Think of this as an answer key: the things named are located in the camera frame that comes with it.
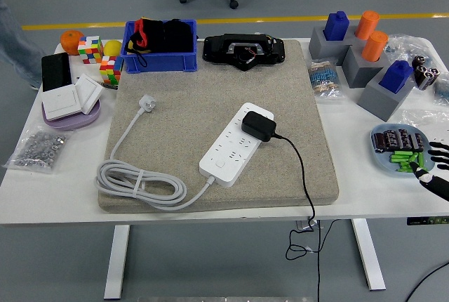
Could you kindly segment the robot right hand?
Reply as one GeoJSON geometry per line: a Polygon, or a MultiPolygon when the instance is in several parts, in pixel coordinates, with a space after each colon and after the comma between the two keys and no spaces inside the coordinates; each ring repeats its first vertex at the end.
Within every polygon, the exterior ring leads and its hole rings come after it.
{"type": "MultiPolygon", "coordinates": [[[[438,142],[430,142],[429,144],[431,147],[435,148],[435,150],[428,151],[431,155],[431,161],[438,163],[438,169],[448,170],[448,145],[438,142]]],[[[415,162],[411,162],[410,167],[413,170],[413,174],[424,188],[448,201],[449,187],[447,180],[438,176],[433,176],[423,168],[419,167],[415,162]]]]}

